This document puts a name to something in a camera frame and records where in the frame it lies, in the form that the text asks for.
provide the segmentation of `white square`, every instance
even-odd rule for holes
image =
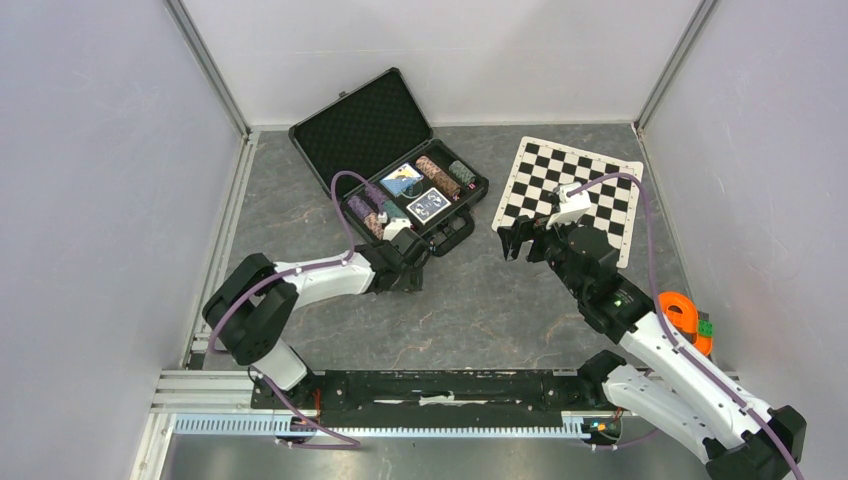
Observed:
[[[612,211],[610,221],[624,225],[625,220],[627,220],[627,212],[622,212],[620,210]]]
[[[615,198],[617,200],[624,200],[625,202],[630,200],[630,190],[626,188],[616,188]]]
[[[542,179],[544,179],[544,178],[545,178],[545,175],[547,175],[547,173],[548,173],[548,169],[547,169],[547,168],[545,168],[545,167],[540,167],[540,166],[536,165],[535,167],[533,167],[533,173],[532,173],[532,176],[534,176],[534,177],[536,177],[536,178],[542,178]]]
[[[594,170],[596,172],[601,172],[601,173],[606,175],[607,164],[605,162],[600,161],[600,160],[592,159],[592,170]]]
[[[595,228],[597,228],[598,230],[603,230],[603,231],[605,231],[605,232],[606,232],[606,231],[609,229],[609,220],[607,220],[607,219],[605,219],[605,218],[598,218],[598,217],[595,217],[595,222],[594,222],[594,224],[593,224],[593,225],[594,225],[594,226],[595,226]]]
[[[618,235],[613,235],[607,232],[607,241],[610,242],[610,245],[612,245],[616,250],[621,250],[621,237]]]
[[[518,172],[518,175],[515,176],[515,183],[528,185],[530,183],[530,174]]]
[[[529,186],[527,187],[527,193],[524,194],[526,198],[532,198],[533,200],[538,200],[542,198],[542,189],[539,187]]]
[[[548,170],[553,170],[555,172],[561,172],[563,165],[565,165],[565,163],[563,163],[562,160],[551,160],[551,162],[548,163]]]
[[[524,203],[524,195],[513,193],[509,196],[509,200],[507,200],[506,203],[508,205],[515,205],[516,207],[520,207],[521,204]]]
[[[592,171],[586,167],[577,167],[577,170],[574,172],[574,177],[583,182],[589,181],[589,174]]]
[[[574,175],[565,172],[560,173],[559,183],[560,185],[574,183]]]
[[[602,207],[612,208],[612,202],[612,197],[608,197],[606,195],[601,195],[600,198],[598,198],[598,205]]]

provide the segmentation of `checkerboard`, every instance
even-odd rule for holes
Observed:
[[[551,192],[559,184],[585,184],[606,173],[626,172],[642,179],[640,162],[578,150],[538,138],[524,137],[515,155],[509,180],[498,205],[492,230],[508,227],[521,215],[530,218],[550,215],[553,204],[544,200],[542,192]],[[618,268],[627,266],[636,203],[639,192],[630,180],[617,178],[589,189],[592,208],[580,218],[607,232],[610,244],[619,250]]]

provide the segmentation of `aluminum frame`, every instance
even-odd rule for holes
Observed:
[[[212,54],[206,48],[203,37],[200,36],[200,32],[191,19],[191,15],[189,15],[185,4],[183,4],[182,0],[165,0],[165,6],[171,13],[174,23],[177,24],[183,37],[186,39],[191,53],[194,54],[194,58],[200,64],[200,69],[203,70],[203,74],[209,80],[209,84],[218,96],[218,100],[224,106],[224,110],[226,110],[227,116],[230,118],[233,126],[242,136],[246,137],[250,135],[250,125],[245,120],[244,115],[242,115],[235,98],[233,98],[233,94],[227,87],[227,82],[224,81],[224,77],[221,75],[221,71],[215,65],[215,60],[212,59]]]
[[[651,94],[648,95],[648,100],[642,107],[642,111],[639,112],[639,116],[636,117],[636,121],[633,122],[633,126],[640,138],[642,136],[642,131],[648,122],[651,121],[651,117],[653,117],[654,113],[656,113],[657,107],[663,97],[665,97],[665,94],[671,83],[674,81],[674,78],[677,76],[677,72],[680,71],[681,65],[686,60],[686,57],[689,56],[689,52],[692,50],[692,46],[697,40],[698,35],[700,35],[704,25],[715,11],[716,4],[718,4],[718,0],[701,0],[701,3],[695,9],[695,13],[689,20],[686,30],[683,31],[683,36],[681,36],[680,40],[678,40],[677,46],[674,47],[674,51],[668,59],[668,63],[666,63],[665,68],[663,68],[660,78],[657,80],[657,84],[654,85],[654,89],[651,91]]]

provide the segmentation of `gray floor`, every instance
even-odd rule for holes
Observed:
[[[473,209],[475,232],[447,256],[428,263],[423,292],[339,297],[310,305],[292,315],[284,339],[317,370],[576,368],[599,350],[614,347],[583,322],[576,302],[544,265],[504,262],[490,225],[523,136],[643,161],[631,127],[447,127],[437,128],[436,135],[491,182],[488,196]],[[644,177],[655,198],[650,169]],[[660,288],[687,292],[656,199],[650,208],[657,222]],[[229,268],[254,252],[272,261],[299,261],[345,248],[329,199],[286,133],[262,133]],[[623,273],[647,289],[641,206],[630,266]],[[204,368],[240,367],[216,355],[207,358]]]

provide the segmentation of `purple cable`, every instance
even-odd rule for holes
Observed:
[[[274,392],[274,395],[276,395],[277,398],[279,398],[280,401],[283,402],[283,405],[285,405],[286,408],[291,410],[291,412],[294,413],[295,416],[297,416],[297,418],[301,419],[304,423],[306,423],[310,427],[314,428],[315,430],[323,432],[323,433],[325,433],[325,434],[327,434],[327,435],[329,435],[329,436],[331,436],[331,437],[333,437],[337,440],[341,440],[343,442],[346,442],[346,444],[343,444],[343,445],[338,445],[338,444],[326,445],[326,444],[314,444],[314,443],[289,443],[289,447],[291,447],[291,448],[302,448],[304,450],[357,450],[357,449],[362,447],[362,443],[360,443],[359,440],[357,440],[355,438],[348,437],[346,435],[342,435],[341,433],[338,433],[338,432],[334,432],[327,427],[319,425],[317,422],[315,422],[311,418],[304,415],[300,410],[297,409],[297,407],[295,407],[291,403],[291,400],[289,400],[289,398],[286,397],[286,395],[280,390],[280,387],[278,387],[277,384],[274,383],[273,380],[271,380],[271,377],[269,377],[265,374],[262,374],[262,372],[259,372],[259,370],[257,370],[255,367],[253,369],[256,370],[259,374],[262,375],[262,379],[265,380],[265,383],[267,383],[269,387],[271,387],[271,391]]]
[[[362,182],[363,184],[365,184],[366,186],[370,185],[370,184],[368,183],[368,180],[366,180],[365,178],[362,177],[362,175],[360,175],[356,172],[351,172],[349,170],[342,170],[342,171],[336,173],[333,176],[333,180],[330,182],[330,197],[333,200],[333,207],[336,209],[336,215],[338,215],[339,221],[342,222],[342,227],[344,228],[345,234],[347,235],[347,240],[348,240],[348,243],[350,244],[350,248],[348,249],[347,254],[344,256],[344,258],[342,258],[341,260],[328,260],[326,262],[318,262],[318,263],[312,263],[312,264],[309,264],[309,265],[303,265],[302,267],[300,267],[301,272],[306,272],[306,271],[310,271],[310,270],[317,270],[319,268],[335,267],[337,265],[341,265],[342,262],[347,262],[348,260],[353,258],[353,254],[354,254],[353,248],[356,245],[354,240],[353,240],[353,232],[350,230],[350,225],[348,225],[347,222],[344,219],[344,214],[342,213],[342,208],[339,205],[338,198],[336,197],[336,182],[338,182],[339,178],[345,177],[345,176],[353,177],[353,178],[359,180],[360,182]],[[215,328],[212,329],[212,333],[209,334],[209,341],[208,341],[209,345],[207,347],[207,350],[210,351],[210,352],[216,352],[216,353],[226,352],[226,349],[225,350],[217,349],[215,347],[215,342],[218,340],[218,335],[221,334],[221,331],[224,329],[224,326],[227,324],[227,322],[230,321],[230,318],[232,318],[233,314],[239,308],[241,308],[241,306],[244,305],[245,302],[247,302],[250,299],[250,297],[255,295],[256,292],[258,292],[259,290],[262,290],[263,288],[267,287],[271,283],[274,283],[274,282],[276,282],[277,280],[279,280],[283,277],[286,277],[288,275],[296,273],[296,271],[297,271],[297,269],[290,268],[290,269],[285,270],[283,272],[275,273],[275,274],[269,276],[268,278],[265,278],[264,280],[260,281],[256,285],[252,286],[246,292],[244,292],[244,295],[239,297],[239,299],[236,300],[235,303],[233,303],[233,305],[229,308],[229,310],[227,310],[227,312],[224,313],[224,316],[221,317],[221,320],[218,321],[218,324],[215,325]]]
[[[645,210],[645,223],[647,224],[648,230],[648,285],[651,288],[651,296],[654,300],[654,309],[656,310],[657,320],[660,323],[660,327],[662,327],[663,333],[665,333],[665,336],[668,338],[668,341],[671,342],[671,345],[674,348],[677,348],[680,342],[677,340],[676,335],[672,333],[671,327],[669,327],[668,321],[665,319],[665,315],[662,313],[662,306],[660,305],[659,289],[657,288],[656,279],[656,265],[654,264],[654,232],[652,226],[653,222],[651,222],[651,209],[648,205],[648,194],[642,187],[642,182],[640,182],[638,178],[629,173],[608,173],[604,176],[598,177],[590,182],[587,182],[583,186],[575,188],[574,190],[566,193],[565,195],[567,197],[577,195],[578,193],[586,191],[599,183],[605,182],[613,178],[625,178],[627,180],[630,180],[639,189],[639,199],[642,200],[642,205]],[[728,397],[730,397],[734,403],[736,403],[742,409],[747,408],[748,402],[746,402],[741,395],[736,393],[732,388],[730,388],[730,386],[728,386],[720,378],[718,378],[716,374],[714,374],[706,365],[701,363],[701,361],[695,355],[690,353],[689,350],[681,348],[679,350],[679,353],[683,355],[683,357],[686,358],[689,363],[694,365],[695,368],[700,370],[701,373],[703,373],[707,378],[709,378],[710,381],[713,382],[718,388],[720,388]],[[786,460],[786,463],[789,465],[789,468],[790,470],[792,470],[792,474],[795,475],[795,478],[797,480],[804,480],[804,476],[801,474],[801,469],[798,468],[798,464],[795,463],[795,459],[792,458],[792,454],[789,453],[789,450],[786,449],[786,446],[783,445],[783,442],[780,441],[780,438],[777,436],[776,433],[774,433],[774,430],[772,430],[772,428],[765,421],[765,419],[763,419],[757,412],[755,412],[754,409],[749,409],[747,413],[751,415],[751,418],[753,418],[754,421],[757,422],[757,425],[759,425],[760,428],[762,428],[763,431],[766,432],[766,435],[768,435],[769,439],[771,439],[771,441],[777,447],[778,451],[780,451],[780,454],[783,455],[783,459]]]

